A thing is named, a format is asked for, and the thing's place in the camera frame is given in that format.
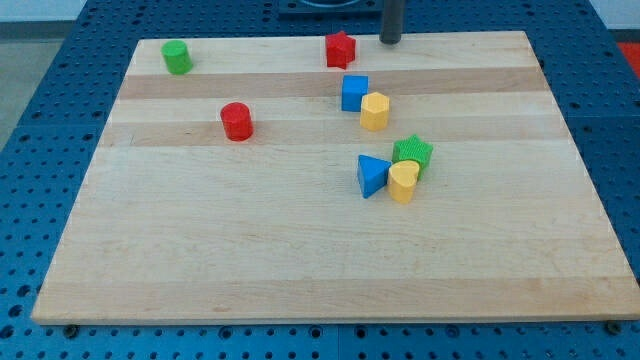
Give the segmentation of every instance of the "red star block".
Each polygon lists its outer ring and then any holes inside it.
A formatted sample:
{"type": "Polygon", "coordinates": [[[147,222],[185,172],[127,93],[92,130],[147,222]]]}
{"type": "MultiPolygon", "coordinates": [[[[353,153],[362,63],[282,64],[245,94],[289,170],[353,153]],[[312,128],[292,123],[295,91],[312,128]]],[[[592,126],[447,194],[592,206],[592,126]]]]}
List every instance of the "red star block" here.
{"type": "Polygon", "coordinates": [[[347,69],[347,64],[356,59],[356,39],[347,36],[344,31],[326,35],[327,67],[347,69]]]}

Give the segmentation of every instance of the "blue block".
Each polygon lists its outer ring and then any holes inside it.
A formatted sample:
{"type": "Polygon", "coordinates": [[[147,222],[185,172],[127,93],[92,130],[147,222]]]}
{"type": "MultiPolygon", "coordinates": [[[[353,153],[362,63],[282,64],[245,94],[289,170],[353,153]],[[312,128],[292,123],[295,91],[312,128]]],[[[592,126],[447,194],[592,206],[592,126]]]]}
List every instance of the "blue block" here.
{"type": "Polygon", "coordinates": [[[387,185],[391,162],[358,155],[358,182],[365,199],[387,185]]]}
{"type": "Polygon", "coordinates": [[[342,111],[360,111],[362,97],[369,91],[369,77],[345,75],[342,78],[342,111]]]}

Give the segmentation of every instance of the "blue pegboard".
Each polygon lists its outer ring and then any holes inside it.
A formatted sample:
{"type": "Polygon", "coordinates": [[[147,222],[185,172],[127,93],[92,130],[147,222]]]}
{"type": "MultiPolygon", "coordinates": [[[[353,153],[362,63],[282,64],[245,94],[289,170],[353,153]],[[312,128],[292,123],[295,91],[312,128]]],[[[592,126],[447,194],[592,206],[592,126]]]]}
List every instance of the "blue pegboard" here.
{"type": "MultiPolygon", "coordinates": [[[[408,0],[408,32],[525,30],[640,274],[638,83],[587,0],[408,0]]],[[[275,1],[88,0],[0,155],[0,358],[640,359],[640,322],[40,327],[29,315],[137,41],[376,33],[275,1]]]]}

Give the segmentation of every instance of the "wooden board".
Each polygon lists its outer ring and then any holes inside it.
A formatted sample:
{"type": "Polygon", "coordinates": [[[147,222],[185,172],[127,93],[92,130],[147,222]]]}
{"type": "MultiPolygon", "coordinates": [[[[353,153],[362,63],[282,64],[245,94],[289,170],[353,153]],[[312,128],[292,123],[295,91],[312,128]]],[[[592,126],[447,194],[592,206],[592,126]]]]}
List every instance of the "wooden board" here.
{"type": "Polygon", "coordinates": [[[522,32],[358,36],[389,127],[339,111],[322,37],[138,44],[36,303],[42,324],[640,317],[640,289],[522,32]],[[255,135],[228,141],[221,107],[255,135]],[[358,154],[435,145],[414,201],[358,154]]]}

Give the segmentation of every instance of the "plastic block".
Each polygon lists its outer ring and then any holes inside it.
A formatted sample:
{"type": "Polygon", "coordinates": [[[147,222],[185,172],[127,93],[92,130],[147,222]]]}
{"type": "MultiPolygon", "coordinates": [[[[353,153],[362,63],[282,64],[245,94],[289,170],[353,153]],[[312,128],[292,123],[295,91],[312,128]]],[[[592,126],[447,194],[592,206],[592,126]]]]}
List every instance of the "plastic block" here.
{"type": "Polygon", "coordinates": [[[378,92],[362,97],[360,126],[369,131],[378,131],[387,127],[389,122],[389,97],[378,92]]]}
{"type": "Polygon", "coordinates": [[[362,97],[369,92],[369,77],[345,75],[342,78],[342,111],[359,112],[362,97]]]}
{"type": "Polygon", "coordinates": [[[393,157],[394,163],[413,160],[420,165],[420,172],[418,173],[418,180],[422,179],[424,171],[429,167],[431,162],[431,153],[433,153],[433,145],[426,143],[413,134],[405,140],[398,140],[393,144],[393,157]]]}
{"type": "Polygon", "coordinates": [[[418,182],[420,165],[412,160],[400,161],[389,168],[389,195],[401,204],[408,204],[418,182]]]}
{"type": "Polygon", "coordinates": [[[356,59],[356,39],[340,31],[325,36],[327,67],[347,69],[347,64],[356,59]]]}
{"type": "Polygon", "coordinates": [[[162,45],[162,57],[167,70],[174,75],[186,74],[193,68],[187,44],[182,40],[170,40],[162,45]]]}
{"type": "Polygon", "coordinates": [[[387,184],[391,162],[367,155],[358,156],[358,182],[362,197],[368,198],[387,184]]]}
{"type": "Polygon", "coordinates": [[[243,141],[253,135],[251,112],[247,105],[239,102],[227,104],[220,111],[220,118],[229,140],[243,141]]]}

